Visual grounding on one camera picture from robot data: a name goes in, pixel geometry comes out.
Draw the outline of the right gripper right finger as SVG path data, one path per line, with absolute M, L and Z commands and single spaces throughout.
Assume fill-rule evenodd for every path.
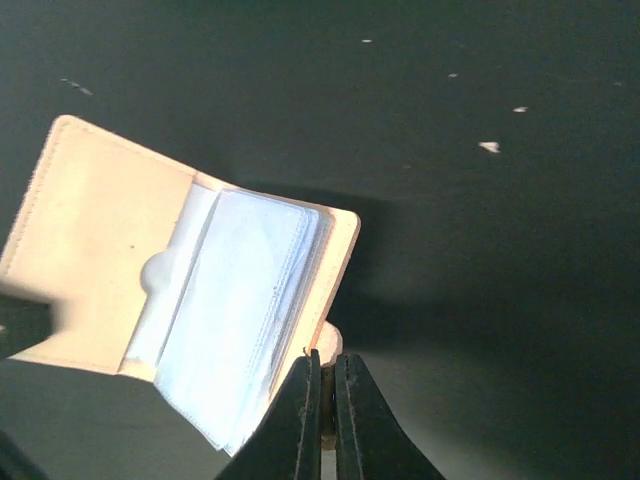
M 363 359 L 335 365 L 336 474 L 339 479 L 441 479 L 400 427 Z

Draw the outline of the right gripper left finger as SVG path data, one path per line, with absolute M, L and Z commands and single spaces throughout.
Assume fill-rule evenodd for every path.
M 294 361 L 261 423 L 216 480 L 319 479 L 321 396 L 313 350 Z

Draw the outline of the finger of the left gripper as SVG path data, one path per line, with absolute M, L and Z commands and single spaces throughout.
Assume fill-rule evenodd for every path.
M 1 289 L 1 357 L 9 358 L 54 332 L 53 303 L 26 291 Z

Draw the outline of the beige leather card holder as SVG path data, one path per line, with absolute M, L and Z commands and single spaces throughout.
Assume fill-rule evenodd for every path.
M 9 358 L 151 383 L 235 454 L 297 358 L 340 354 L 326 317 L 359 230 L 59 116 L 1 255 L 1 288 L 49 299 L 54 332 Z

